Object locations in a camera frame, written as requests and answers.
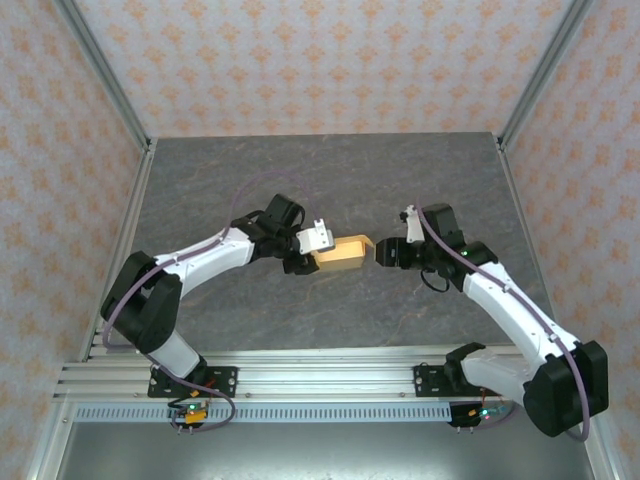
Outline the brown cardboard paper box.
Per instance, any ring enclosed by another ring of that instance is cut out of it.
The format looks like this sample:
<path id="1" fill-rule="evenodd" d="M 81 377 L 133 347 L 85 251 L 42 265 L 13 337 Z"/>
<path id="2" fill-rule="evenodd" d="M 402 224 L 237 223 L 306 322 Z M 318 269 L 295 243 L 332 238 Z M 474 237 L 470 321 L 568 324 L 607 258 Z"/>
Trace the brown cardboard paper box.
<path id="1" fill-rule="evenodd" d="M 361 268 L 367 252 L 374 250 L 374 243 L 366 235 L 353 235 L 335 239 L 333 249 L 314 252 L 313 257 L 320 271 L 342 271 Z"/>

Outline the grey metal sheet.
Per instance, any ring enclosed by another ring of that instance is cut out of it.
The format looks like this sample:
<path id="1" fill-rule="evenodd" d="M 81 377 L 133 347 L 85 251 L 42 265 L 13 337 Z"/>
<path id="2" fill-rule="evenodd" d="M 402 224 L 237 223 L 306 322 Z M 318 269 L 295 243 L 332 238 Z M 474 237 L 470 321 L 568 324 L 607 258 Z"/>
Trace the grey metal sheet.
<path id="1" fill-rule="evenodd" d="M 584 446 L 522 417 L 456 433 L 440 423 L 77 424 L 57 480 L 593 480 Z"/>

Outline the right aluminium table side rail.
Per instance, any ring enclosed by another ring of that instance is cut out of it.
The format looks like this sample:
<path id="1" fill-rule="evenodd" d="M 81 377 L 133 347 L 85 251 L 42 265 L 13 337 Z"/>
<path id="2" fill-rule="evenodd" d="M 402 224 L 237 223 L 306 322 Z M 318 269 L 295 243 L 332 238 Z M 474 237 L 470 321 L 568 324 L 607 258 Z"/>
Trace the right aluminium table side rail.
<path id="1" fill-rule="evenodd" d="M 549 302 L 549 298 L 547 296 L 547 291 L 543 282 L 540 266 L 538 264 L 538 260 L 534 251 L 533 241 L 527 227 L 524 210 L 517 193 L 514 177 L 512 175 L 506 153 L 501 146 L 501 143 L 497 136 L 493 136 L 493 141 L 495 143 L 497 155 L 501 162 L 507 184 L 516 208 L 516 212 L 524 233 L 524 238 L 529 249 L 528 258 L 525 261 L 525 266 L 531 267 L 533 275 L 535 276 L 533 282 L 529 282 L 525 286 L 521 286 L 516 282 L 516 280 L 508 280 L 508 283 L 510 284 L 510 288 L 513 291 L 518 291 L 518 295 L 523 298 L 525 303 L 528 304 L 528 307 L 525 307 L 525 311 L 533 317 L 532 320 L 525 321 L 527 332 L 526 336 L 529 338 L 536 337 L 539 341 L 538 356 L 540 357 L 540 359 L 535 361 L 535 364 L 538 365 L 545 362 L 546 358 L 560 358 L 562 356 L 562 351 L 555 344 L 555 340 L 562 340 L 564 335 L 568 336 L 568 334 L 561 334 L 560 327 L 553 319 L 553 311 Z"/>

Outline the aluminium table side rail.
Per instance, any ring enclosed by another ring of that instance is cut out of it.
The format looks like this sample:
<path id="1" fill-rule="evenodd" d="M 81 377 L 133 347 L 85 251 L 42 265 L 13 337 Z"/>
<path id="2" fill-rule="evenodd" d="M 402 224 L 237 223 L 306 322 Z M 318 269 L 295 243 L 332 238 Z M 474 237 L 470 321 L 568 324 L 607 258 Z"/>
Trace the aluminium table side rail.
<path id="1" fill-rule="evenodd" d="M 116 238 L 112 253 L 109 257 L 109 263 L 105 274 L 105 280 L 102 290 L 95 302 L 92 310 L 92 316 L 89 320 L 86 332 L 84 334 L 77 360 L 81 363 L 89 359 L 91 349 L 93 348 L 94 337 L 100 330 L 104 320 L 101 317 L 100 310 L 110 287 L 112 286 L 118 272 L 126 260 L 133 243 L 136 226 L 143 203 L 144 194 L 152 167 L 154 154 L 157 147 L 157 138 L 152 138 L 148 146 L 146 146 L 141 154 L 136 175 L 132 181 L 127 203 L 122 214 L 122 218 L 118 227 L 118 236 Z"/>
<path id="2" fill-rule="evenodd" d="M 527 227 L 524 210 L 517 193 L 514 177 L 512 175 L 506 153 L 501 146 L 501 143 L 497 136 L 493 136 L 493 141 L 495 143 L 497 155 L 501 162 L 507 184 L 516 208 L 516 212 L 524 233 L 524 238 L 529 249 L 528 258 L 525 261 L 525 266 L 531 267 L 533 275 L 535 276 L 533 282 L 529 282 L 525 286 L 521 286 L 516 282 L 516 280 L 508 280 L 508 283 L 510 284 L 510 288 L 513 291 L 518 291 L 518 295 L 523 298 L 525 303 L 528 304 L 528 307 L 525 307 L 525 311 L 533 317 L 532 320 L 525 321 L 527 332 L 526 336 L 529 338 L 536 337 L 539 341 L 538 356 L 540 357 L 540 359 L 535 361 L 535 364 L 538 365 L 545 362 L 546 358 L 560 358 L 562 356 L 562 351 L 555 344 L 555 340 L 562 340 L 564 335 L 568 336 L 568 334 L 561 334 L 560 327 L 553 319 L 553 311 L 549 302 L 549 298 L 547 296 L 547 291 L 543 282 L 540 266 L 538 264 L 538 260 L 534 251 L 533 241 Z"/>

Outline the aluminium mounting rail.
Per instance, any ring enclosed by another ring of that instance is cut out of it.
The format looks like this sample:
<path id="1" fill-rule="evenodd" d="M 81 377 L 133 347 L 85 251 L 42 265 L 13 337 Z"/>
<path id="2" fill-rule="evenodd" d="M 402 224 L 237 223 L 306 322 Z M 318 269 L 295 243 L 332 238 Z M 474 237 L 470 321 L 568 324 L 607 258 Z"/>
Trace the aluminium mounting rail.
<path id="1" fill-rule="evenodd" d="M 212 366 L 239 369 L 237 402 L 415 400 L 413 367 L 440 365 L 453 345 L 208 352 Z M 150 362 L 139 354 L 96 348 L 62 367 L 53 397 L 62 401 L 141 401 Z"/>

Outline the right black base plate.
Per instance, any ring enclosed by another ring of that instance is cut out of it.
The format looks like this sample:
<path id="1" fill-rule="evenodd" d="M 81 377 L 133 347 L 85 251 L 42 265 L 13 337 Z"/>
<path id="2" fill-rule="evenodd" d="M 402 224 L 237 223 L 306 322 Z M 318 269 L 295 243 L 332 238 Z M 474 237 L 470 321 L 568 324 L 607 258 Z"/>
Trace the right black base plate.
<path id="1" fill-rule="evenodd" d="M 445 374 L 443 365 L 421 363 L 413 367 L 413 386 L 415 395 L 420 398 L 463 398 L 498 397 L 498 394 L 484 387 L 463 385 L 455 387 Z"/>

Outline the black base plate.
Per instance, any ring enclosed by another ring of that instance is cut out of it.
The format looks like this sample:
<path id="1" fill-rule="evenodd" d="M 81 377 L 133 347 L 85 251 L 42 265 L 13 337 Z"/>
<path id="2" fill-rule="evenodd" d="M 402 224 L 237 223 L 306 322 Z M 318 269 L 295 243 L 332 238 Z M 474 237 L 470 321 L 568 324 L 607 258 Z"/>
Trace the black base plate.
<path id="1" fill-rule="evenodd" d="M 197 367 L 186 381 L 197 384 L 227 395 L 230 398 L 235 397 L 237 386 L 237 367 L 215 367 L 204 366 Z M 161 370 L 152 368 L 151 376 L 147 389 L 147 396 L 150 398 L 168 398 L 168 399 L 184 399 L 193 398 L 195 389 L 184 385 Z"/>
<path id="2" fill-rule="evenodd" d="M 455 387 L 445 374 L 443 365 L 421 363 L 413 367 L 413 386 L 415 395 L 420 398 L 463 398 L 498 397 L 498 394 L 484 387 L 463 385 Z"/>

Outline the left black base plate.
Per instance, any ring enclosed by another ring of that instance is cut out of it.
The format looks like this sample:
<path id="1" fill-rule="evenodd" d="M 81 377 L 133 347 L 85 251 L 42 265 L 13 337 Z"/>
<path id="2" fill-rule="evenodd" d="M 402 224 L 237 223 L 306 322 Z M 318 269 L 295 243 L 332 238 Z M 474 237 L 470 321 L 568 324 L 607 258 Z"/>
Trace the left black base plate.
<path id="1" fill-rule="evenodd" d="M 230 398 L 235 397 L 237 386 L 237 367 L 215 367 L 204 366 L 197 367 L 186 381 L 197 384 L 227 395 Z M 147 389 L 147 396 L 150 398 L 168 398 L 168 399 L 184 399 L 193 398 L 195 389 L 184 385 L 161 370 L 152 368 L 151 376 Z"/>

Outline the left aluminium table side rail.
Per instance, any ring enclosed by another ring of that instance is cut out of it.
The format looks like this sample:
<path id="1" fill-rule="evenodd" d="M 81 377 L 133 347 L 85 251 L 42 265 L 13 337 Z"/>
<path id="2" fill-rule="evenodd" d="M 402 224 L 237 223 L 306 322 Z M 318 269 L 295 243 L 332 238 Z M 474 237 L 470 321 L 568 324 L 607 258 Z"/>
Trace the left aluminium table side rail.
<path id="1" fill-rule="evenodd" d="M 109 257 L 109 263 L 105 274 L 105 280 L 102 290 L 95 302 L 92 310 L 92 316 L 89 320 L 86 332 L 84 334 L 77 360 L 81 363 L 89 359 L 91 349 L 93 348 L 94 337 L 100 330 L 104 320 L 101 317 L 100 310 L 110 287 L 112 286 L 118 272 L 126 260 L 133 243 L 136 226 L 143 203 L 144 194 L 152 167 L 154 154 L 157 147 L 157 138 L 152 138 L 148 146 L 146 146 L 141 154 L 136 175 L 132 181 L 127 203 L 122 214 L 122 218 L 118 227 L 118 236 L 116 238 L 112 253 Z"/>

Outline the right aluminium frame post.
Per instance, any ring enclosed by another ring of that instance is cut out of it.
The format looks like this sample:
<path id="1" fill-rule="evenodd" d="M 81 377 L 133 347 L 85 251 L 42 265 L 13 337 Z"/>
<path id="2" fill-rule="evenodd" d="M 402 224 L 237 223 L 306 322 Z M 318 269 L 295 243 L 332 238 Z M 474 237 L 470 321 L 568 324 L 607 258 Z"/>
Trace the right aluminium frame post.
<path id="1" fill-rule="evenodd" d="M 593 2 L 594 0 L 571 0 L 504 128 L 496 137 L 501 152 L 506 152 L 509 145 L 516 139 L 519 130 L 533 111 L 538 98 L 581 27 Z"/>

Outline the aluminium frame post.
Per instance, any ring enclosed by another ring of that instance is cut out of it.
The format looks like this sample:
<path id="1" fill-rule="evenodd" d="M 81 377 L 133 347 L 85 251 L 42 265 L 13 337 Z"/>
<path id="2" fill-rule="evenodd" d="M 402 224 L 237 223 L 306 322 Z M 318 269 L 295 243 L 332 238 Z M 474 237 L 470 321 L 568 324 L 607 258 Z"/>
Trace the aluminium frame post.
<path id="1" fill-rule="evenodd" d="M 506 152 L 509 145 L 516 139 L 519 130 L 533 111 L 538 98 L 581 27 L 593 2 L 594 0 L 571 0 L 504 128 L 496 137 L 501 152 Z"/>
<path id="2" fill-rule="evenodd" d="M 100 80 L 134 142 L 141 150 L 149 150 L 152 146 L 152 137 L 143 127 L 77 1 L 52 0 L 52 2 L 70 28 L 86 60 Z"/>

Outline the left aluminium frame post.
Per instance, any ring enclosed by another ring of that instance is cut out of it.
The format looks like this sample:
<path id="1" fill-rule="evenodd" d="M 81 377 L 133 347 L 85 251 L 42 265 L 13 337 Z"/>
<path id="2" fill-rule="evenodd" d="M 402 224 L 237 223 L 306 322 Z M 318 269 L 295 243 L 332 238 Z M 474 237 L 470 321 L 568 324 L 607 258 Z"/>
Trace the left aluminium frame post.
<path id="1" fill-rule="evenodd" d="M 152 146 L 152 137 L 143 127 L 77 1 L 52 0 L 52 2 L 70 28 L 86 60 L 100 80 L 134 142 L 141 150 L 149 150 Z"/>

